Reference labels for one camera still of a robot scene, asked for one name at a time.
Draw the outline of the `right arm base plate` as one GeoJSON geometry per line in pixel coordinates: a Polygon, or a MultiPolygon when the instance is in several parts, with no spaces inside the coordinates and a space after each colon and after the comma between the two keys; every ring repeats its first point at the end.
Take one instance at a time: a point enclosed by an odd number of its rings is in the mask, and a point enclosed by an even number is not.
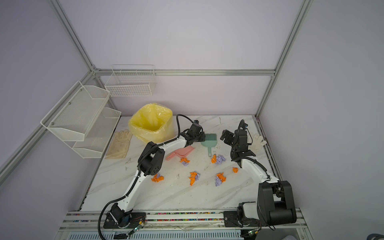
{"type": "Polygon", "coordinates": [[[241,214],[238,214],[236,211],[224,211],[224,225],[226,228],[229,227],[260,227],[261,222],[257,219],[246,218],[241,214]]]}

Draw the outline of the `pink plastic dustpan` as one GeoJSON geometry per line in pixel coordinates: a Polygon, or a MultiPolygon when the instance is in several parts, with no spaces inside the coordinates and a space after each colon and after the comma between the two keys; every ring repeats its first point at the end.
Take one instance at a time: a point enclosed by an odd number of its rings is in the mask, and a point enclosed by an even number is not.
{"type": "Polygon", "coordinates": [[[167,157],[166,160],[169,161],[173,157],[179,157],[179,158],[186,158],[195,148],[193,146],[187,146],[185,148],[177,149],[170,153],[167,157]]]}

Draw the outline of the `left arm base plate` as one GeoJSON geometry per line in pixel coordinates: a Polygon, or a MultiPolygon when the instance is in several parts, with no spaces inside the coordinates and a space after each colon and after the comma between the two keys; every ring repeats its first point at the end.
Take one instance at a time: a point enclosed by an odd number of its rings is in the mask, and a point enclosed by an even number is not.
{"type": "Polygon", "coordinates": [[[145,222],[146,216],[147,214],[144,212],[125,213],[118,222],[116,222],[113,216],[107,213],[107,217],[102,226],[104,229],[134,229],[140,222],[145,222]]]}

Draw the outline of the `green hand brush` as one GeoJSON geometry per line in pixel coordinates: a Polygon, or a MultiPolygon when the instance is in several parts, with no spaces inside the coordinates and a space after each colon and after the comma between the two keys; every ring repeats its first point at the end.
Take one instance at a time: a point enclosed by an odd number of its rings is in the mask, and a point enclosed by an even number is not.
{"type": "Polygon", "coordinates": [[[201,142],[201,145],[208,150],[208,157],[212,158],[212,148],[217,145],[217,134],[205,134],[205,140],[201,142]]]}

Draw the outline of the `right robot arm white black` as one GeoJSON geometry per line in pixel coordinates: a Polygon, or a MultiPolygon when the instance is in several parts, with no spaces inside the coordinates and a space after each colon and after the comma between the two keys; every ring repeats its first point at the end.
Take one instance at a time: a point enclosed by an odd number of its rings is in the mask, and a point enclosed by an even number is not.
{"type": "Polygon", "coordinates": [[[231,161],[248,173],[258,184],[257,199],[254,202],[239,203],[236,221],[239,227],[257,224],[259,227],[293,224],[297,221],[293,188],[288,181],[282,181],[261,164],[248,142],[248,124],[241,120],[234,132],[223,130],[220,139],[231,147],[231,161]]]}

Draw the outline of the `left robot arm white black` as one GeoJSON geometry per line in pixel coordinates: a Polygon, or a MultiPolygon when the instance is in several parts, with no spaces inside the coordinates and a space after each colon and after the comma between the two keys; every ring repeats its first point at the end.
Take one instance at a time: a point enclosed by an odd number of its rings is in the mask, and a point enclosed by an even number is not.
{"type": "Polygon", "coordinates": [[[155,144],[149,142],[138,159],[137,171],[134,179],[125,191],[124,195],[116,200],[108,202],[103,208],[101,214],[111,206],[107,212],[106,224],[113,223],[118,228],[125,228],[130,224],[131,212],[135,203],[144,190],[143,184],[146,180],[154,177],[162,168],[165,157],[172,152],[191,146],[195,142],[205,141],[205,133],[203,127],[198,120],[190,120],[191,126],[181,131],[180,123],[178,124],[178,135],[163,143],[155,144]]]}

